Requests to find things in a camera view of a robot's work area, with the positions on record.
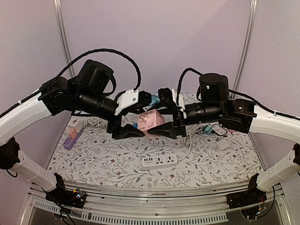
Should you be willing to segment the pink cube socket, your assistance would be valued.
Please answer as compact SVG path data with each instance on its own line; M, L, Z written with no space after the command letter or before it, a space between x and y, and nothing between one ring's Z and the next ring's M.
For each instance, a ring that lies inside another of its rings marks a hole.
M152 109L138 115L138 129L142 131L146 137L155 136L149 134L148 130L164 123L165 118L156 109Z

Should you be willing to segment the teal small adapter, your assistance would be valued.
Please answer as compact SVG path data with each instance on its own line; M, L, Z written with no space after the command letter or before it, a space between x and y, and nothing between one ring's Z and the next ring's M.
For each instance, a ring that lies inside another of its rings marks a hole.
M203 133L204 134L211 134L212 133L212 127L211 126L209 126L209 125L206 125L204 128L203 128Z

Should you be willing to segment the white power strip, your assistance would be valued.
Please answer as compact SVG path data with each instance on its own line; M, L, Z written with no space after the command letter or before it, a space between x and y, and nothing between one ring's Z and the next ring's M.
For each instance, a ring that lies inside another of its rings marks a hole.
M146 157L142 159L142 168L144 170L163 169L178 164L177 157L175 155Z

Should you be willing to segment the salmon small cube adapter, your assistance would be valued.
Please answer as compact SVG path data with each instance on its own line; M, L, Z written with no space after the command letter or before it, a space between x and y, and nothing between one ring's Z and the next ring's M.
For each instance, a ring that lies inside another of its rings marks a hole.
M77 132L75 129L70 129L69 132L68 132L68 136L71 138L71 139L75 139L76 136L77 136Z

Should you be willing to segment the purple power strip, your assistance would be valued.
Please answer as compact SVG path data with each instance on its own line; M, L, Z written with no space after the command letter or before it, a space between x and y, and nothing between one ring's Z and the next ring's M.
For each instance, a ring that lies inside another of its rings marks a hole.
M68 136L62 144L63 148L66 150L71 150L73 148L73 146L76 144L79 137L82 135L82 133L83 133L83 131L78 133L74 139L72 139L71 137Z

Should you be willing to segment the white tiger plug adapter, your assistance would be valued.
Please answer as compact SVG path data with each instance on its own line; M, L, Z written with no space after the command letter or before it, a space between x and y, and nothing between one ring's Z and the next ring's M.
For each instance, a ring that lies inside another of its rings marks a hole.
M78 118L75 118L75 119L70 119L67 126L70 129L73 128L75 132L78 134L83 128L83 123Z

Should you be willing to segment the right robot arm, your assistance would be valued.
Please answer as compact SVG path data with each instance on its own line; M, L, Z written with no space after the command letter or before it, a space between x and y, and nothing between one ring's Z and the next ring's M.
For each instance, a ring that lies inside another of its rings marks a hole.
M159 112L172 115L173 120L149 129L149 134L176 139L187 135L186 126L217 122L223 127L248 133L261 133L294 142L292 150L271 168L253 175L245 191L228 194L230 209L264 202L266 192L274 185L300 170L300 119L269 109L253 97L240 93L232 100L228 79L216 73L199 74L197 103L185 104L180 88L158 91Z

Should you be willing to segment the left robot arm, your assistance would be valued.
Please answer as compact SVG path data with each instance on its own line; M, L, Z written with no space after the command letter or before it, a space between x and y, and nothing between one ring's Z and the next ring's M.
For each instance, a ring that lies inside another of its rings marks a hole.
M143 137L134 126L123 126L121 119L127 113L141 113L151 103L151 95L138 88L122 91L115 99L105 88L116 86L113 70L94 61L85 61L79 74L66 79L58 74L45 82L31 95L16 103L0 116L0 167L11 170L40 186L46 199L58 206L83 208L86 192L67 190L63 178L31 160L15 140L15 135L37 121L63 111L81 111L84 116L94 116L107 121L107 132L113 139Z

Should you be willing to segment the teal power strip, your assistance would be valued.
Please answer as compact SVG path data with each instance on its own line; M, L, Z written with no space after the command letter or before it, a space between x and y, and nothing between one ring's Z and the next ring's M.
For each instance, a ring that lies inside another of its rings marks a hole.
M161 107L160 103L161 102L160 102L158 95L152 94L150 107L155 108L155 109L160 108Z

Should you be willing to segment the floral table mat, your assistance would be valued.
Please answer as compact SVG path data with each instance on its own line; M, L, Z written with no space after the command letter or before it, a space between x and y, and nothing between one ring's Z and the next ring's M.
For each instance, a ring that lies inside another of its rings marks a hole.
M187 127L185 138L145 136L115 140L107 122L80 118L66 128L47 169L66 181L122 188L189 188L248 181L263 169L247 134L206 123Z

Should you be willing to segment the white square adapter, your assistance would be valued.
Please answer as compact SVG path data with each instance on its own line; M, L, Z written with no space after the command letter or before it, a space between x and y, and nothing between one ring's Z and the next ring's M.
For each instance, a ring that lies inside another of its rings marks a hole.
M230 143L227 140L221 140L217 142L217 146L220 150L227 150L230 148Z

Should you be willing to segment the aluminium front rail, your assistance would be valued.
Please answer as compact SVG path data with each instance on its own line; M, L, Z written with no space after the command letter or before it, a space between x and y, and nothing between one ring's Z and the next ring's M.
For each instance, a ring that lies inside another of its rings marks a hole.
M246 182L204 187L140 189L66 182L87 192L83 208L71 208L77 225L291 225L293 219L280 185L267 193L261 215L247 216L257 204L231 209L228 194L244 191Z

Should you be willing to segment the left aluminium frame post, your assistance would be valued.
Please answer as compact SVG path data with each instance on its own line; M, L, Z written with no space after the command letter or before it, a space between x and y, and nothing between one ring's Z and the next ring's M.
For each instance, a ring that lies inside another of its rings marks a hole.
M70 57L70 51L69 51L69 47L68 47L66 30L65 30L65 26L64 26L61 1L54 0L53 4L54 4L54 11L55 11L55 16L56 16L56 21L57 21L57 26L58 26L62 49L63 49L65 61L68 64L71 61L71 57Z

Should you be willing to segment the aluminium frame post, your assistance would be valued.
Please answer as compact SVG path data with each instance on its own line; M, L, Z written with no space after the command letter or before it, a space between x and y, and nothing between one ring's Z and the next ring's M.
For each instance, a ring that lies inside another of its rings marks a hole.
M63 49L65 61L68 64L71 61L71 57L70 57L70 51L69 51L69 47L68 47L66 30L65 30L65 26L64 26L61 1L54 0L53 4L54 4L54 11L55 11L55 16L56 16L56 21L57 21L57 26L58 26L62 49Z
M237 74L234 79L233 87L232 89L234 91L238 91L240 82L242 79L244 67L246 65L247 61L247 56L250 48L250 43L251 43L251 37L253 34L253 29L254 29L254 24L255 24L255 17L256 17L256 11L257 11L257 4L258 0L251 0L250 1L250 7L249 7L249 15L248 15L248 20L247 20L247 27L246 27L246 34L244 38L244 44L242 48L242 53L239 61L239 65L237 68Z

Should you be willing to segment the right aluminium frame post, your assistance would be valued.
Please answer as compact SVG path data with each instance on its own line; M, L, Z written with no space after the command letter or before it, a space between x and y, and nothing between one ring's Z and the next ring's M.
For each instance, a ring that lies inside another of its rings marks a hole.
M251 37L253 34L253 29L254 29L254 24L255 24L255 17L256 17L256 11L257 11L257 4L258 0L251 0L250 1L250 7L249 7L249 15L248 15L248 20L247 20L247 27L246 27L246 34L244 38L244 44L242 48L242 53L239 61L239 65L237 68L237 74L234 79L233 87L232 89L234 91L238 91L240 82L242 79L244 67L246 65L247 61L247 56L250 48L250 43L251 43Z

